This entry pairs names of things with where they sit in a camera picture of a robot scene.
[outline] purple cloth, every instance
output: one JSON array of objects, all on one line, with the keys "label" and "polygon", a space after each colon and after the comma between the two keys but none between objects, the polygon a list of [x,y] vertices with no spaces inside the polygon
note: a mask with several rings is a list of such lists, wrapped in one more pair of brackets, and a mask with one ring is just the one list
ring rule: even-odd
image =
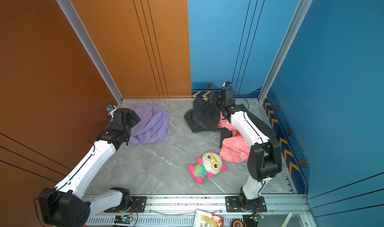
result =
[{"label": "purple cloth", "polygon": [[143,145],[167,137],[168,113],[160,105],[139,106],[133,110],[141,121],[132,127],[130,142]]}]

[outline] black mounting plate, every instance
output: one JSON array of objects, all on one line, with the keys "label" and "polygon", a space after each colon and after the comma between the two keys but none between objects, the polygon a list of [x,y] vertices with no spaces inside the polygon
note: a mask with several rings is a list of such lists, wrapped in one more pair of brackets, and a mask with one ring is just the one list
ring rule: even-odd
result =
[{"label": "black mounting plate", "polygon": [[[146,196],[131,196],[132,199],[132,205],[133,203],[135,204],[135,212],[137,213],[143,213],[145,210],[145,205],[147,202],[147,197]],[[131,213],[132,212],[132,207],[127,209],[126,212],[124,213]],[[104,210],[105,213],[116,213],[118,210],[115,208],[109,208],[107,210]]]},{"label": "black mounting plate", "polygon": [[[257,206],[259,212],[264,213],[267,211],[267,209],[266,209],[266,205],[265,204],[263,205],[262,203],[265,203],[265,200],[263,196],[260,196],[259,198],[257,198],[255,206]],[[227,206],[227,212],[245,212],[244,210],[242,210],[240,206],[239,196],[226,196],[225,204]]]}]

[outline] toy's green body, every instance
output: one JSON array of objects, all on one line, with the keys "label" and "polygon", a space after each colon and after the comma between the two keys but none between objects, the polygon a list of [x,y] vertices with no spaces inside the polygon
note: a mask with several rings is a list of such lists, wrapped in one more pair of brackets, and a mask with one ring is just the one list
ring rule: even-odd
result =
[{"label": "toy's green body", "polygon": [[202,164],[202,163],[196,164],[195,167],[196,167],[196,169],[195,169],[194,175],[196,177],[202,177],[204,179],[204,177],[206,177],[207,173],[208,173],[208,171],[204,167],[204,164]]}]

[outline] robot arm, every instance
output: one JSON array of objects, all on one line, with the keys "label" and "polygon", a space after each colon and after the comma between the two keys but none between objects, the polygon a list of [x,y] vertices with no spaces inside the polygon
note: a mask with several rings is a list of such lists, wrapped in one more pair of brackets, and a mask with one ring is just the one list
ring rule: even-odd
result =
[{"label": "robot arm", "polygon": [[247,183],[240,189],[239,201],[244,210],[252,210],[265,184],[282,171],[281,146],[267,124],[249,112],[244,105],[236,105],[232,83],[220,88],[220,110],[251,146],[247,167]]},{"label": "robot arm", "polygon": [[121,212],[131,206],[129,191],[112,188],[103,194],[84,196],[91,180],[123,142],[128,144],[131,128],[140,118],[131,109],[116,109],[113,120],[96,138],[92,148],[77,166],[54,189],[45,188],[39,195],[43,221],[58,227],[81,227],[101,211],[115,207]]}]

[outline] toy's pink foot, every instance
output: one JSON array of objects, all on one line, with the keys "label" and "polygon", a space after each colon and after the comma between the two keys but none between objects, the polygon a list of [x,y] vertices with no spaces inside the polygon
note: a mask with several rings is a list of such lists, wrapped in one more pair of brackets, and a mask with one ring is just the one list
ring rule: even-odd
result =
[{"label": "toy's pink foot", "polygon": [[203,183],[203,177],[197,177],[197,178],[196,178],[196,182],[197,182],[198,184],[202,184],[202,183]]},{"label": "toy's pink foot", "polygon": [[195,167],[194,165],[190,165],[190,166],[188,167],[188,170],[189,170],[189,173],[190,173],[190,174],[193,174],[193,173],[195,172],[195,169],[196,169],[196,167]]}]

